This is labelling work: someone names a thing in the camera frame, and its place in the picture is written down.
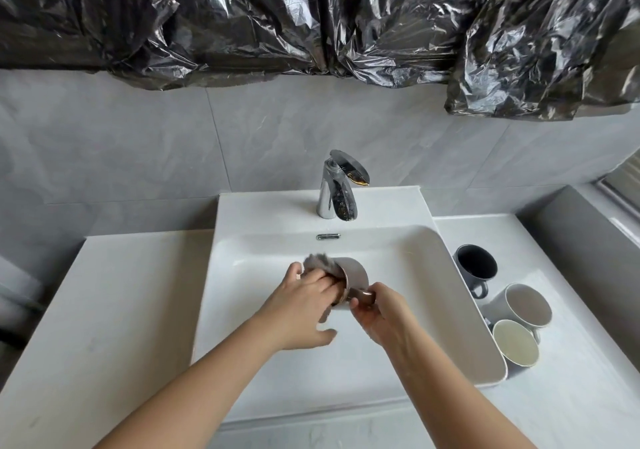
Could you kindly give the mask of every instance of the forearm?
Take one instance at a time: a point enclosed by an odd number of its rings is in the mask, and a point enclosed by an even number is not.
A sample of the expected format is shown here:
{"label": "forearm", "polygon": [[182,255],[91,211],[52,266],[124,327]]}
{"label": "forearm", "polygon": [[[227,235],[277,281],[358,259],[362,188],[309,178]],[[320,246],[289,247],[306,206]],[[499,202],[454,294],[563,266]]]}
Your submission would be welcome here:
{"label": "forearm", "polygon": [[245,322],[121,422],[96,449],[205,447],[274,352],[259,322]]}
{"label": "forearm", "polygon": [[534,448],[415,321],[383,347],[436,447]]}

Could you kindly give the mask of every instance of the faucet handle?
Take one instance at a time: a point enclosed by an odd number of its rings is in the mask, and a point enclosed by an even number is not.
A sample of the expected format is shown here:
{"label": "faucet handle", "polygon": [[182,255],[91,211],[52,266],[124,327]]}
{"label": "faucet handle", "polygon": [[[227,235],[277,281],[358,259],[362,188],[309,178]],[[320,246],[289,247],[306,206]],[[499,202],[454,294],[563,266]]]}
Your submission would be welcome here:
{"label": "faucet handle", "polygon": [[369,186],[370,178],[369,173],[364,166],[357,162],[354,158],[352,158],[347,153],[343,153],[338,149],[332,149],[329,153],[331,159],[333,159],[340,169],[344,171],[347,175],[347,178],[352,180],[354,183],[360,186]]}

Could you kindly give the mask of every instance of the person's left arm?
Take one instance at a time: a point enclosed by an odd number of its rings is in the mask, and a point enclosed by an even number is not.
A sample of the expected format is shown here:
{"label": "person's left arm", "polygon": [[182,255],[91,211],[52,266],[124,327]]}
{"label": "person's left arm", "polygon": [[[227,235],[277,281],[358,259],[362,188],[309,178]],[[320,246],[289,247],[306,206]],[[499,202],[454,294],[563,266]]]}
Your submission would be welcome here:
{"label": "person's left arm", "polygon": [[314,270],[289,266],[263,307],[196,364],[156,393],[95,449],[204,448],[231,406],[269,358],[279,350],[331,343],[332,329],[317,322],[340,287]]}

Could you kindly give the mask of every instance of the backsplash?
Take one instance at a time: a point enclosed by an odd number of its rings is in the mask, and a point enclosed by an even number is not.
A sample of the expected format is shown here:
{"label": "backsplash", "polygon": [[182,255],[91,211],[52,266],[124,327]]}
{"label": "backsplash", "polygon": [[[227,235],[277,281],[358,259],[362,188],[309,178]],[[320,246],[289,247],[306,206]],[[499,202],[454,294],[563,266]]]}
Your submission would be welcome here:
{"label": "backsplash", "polygon": [[640,146],[638,110],[535,123],[453,117],[444,98],[329,76],[149,92],[0,71],[0,255],[54,284],[87,235],[212,227],[220,192],[317,189],[332,148],[457,215],[533,208]]}

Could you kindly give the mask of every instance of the hand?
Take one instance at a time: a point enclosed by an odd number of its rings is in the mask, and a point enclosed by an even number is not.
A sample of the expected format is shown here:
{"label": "hand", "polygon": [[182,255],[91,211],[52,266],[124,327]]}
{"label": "hand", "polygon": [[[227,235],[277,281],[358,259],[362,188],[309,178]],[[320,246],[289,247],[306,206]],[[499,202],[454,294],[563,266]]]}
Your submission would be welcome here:
{"label": "hand", "polygon": [[381,346],[402,339],[404,332],[415,321],[404,297],[383,283],[376,282],[370,291],[376,293],[376,303],[370,307],[358,305],[353,298],[351,312],[369,337]]}
{"label": "hand", "polygon": [[334,329],[318,331],[317,324],[344,282],[320,269],[304,273],[299,262],[289,266],[282,283],[253,315],[271,333],[276,350],[315,348],[332,342]]}

